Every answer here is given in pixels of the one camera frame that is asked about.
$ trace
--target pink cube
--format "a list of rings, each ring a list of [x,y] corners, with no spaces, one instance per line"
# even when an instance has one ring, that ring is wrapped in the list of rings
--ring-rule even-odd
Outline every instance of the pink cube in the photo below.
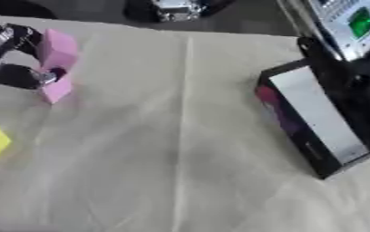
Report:
[[[70,93],[72,89],[73,85],[71,80],[64,76],[58,82],[45,85],[40,91],[48,102],[54,104]]]
[[[38,46],[38,58],[41,64],[38,71],[43,73],[57,67],[64,68],[67,71],[67,74],[58,82],[45,85],[40,90],[41,94],[51,104],[58,102],[72,91],[72,82],[67,75],[75,64],[77,56],[78,48],[73,37],[53,29],[45,31],[43,41]]]
[[[67,72],[75,64],[78,57],[78,46],[69,34],[47,29],[43,41],[38,45],[40,71],[61,67]]]

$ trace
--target white tablecloth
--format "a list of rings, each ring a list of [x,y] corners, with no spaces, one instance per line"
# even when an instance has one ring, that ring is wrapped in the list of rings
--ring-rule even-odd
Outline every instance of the white tablecloth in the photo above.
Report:
[[[314,178],[254,98],[294,38],[4,22],[73,34],[81,56],[52,107],[0,86],[0,231],[370,231],[370,160]]]

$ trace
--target green screen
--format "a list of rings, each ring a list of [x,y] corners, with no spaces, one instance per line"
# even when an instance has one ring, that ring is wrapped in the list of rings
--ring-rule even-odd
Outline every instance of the green screen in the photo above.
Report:
[[[370,13],[367,9],[362,8],[353,15],[350,27],[356,38],[363,37],[370,31]]]

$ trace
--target electronic device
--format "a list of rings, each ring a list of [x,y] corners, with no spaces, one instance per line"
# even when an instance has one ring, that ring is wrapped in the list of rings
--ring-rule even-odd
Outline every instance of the electronic device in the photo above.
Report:
[[[235,0],[126,0],[124,15],[138,22],[163,23],[214,15]]]
[[[316,37],[336,59],[370,51],[370,0],[278,0],[301,36]]]
[[[338,61],[316,38],[305,59],[265,70],[256,95],[324,179],[370,158],[370,53]]]

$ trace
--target beige fabric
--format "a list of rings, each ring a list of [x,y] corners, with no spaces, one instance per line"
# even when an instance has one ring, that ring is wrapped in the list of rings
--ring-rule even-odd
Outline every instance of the beige fabric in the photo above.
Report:
[[[0,86],[14,139],[0,230],[370,231],[370,160],[313,178],[252,94],[261,70],[300,57],[294,38],[4,22],[73,34],[82,53],[53,107]]]

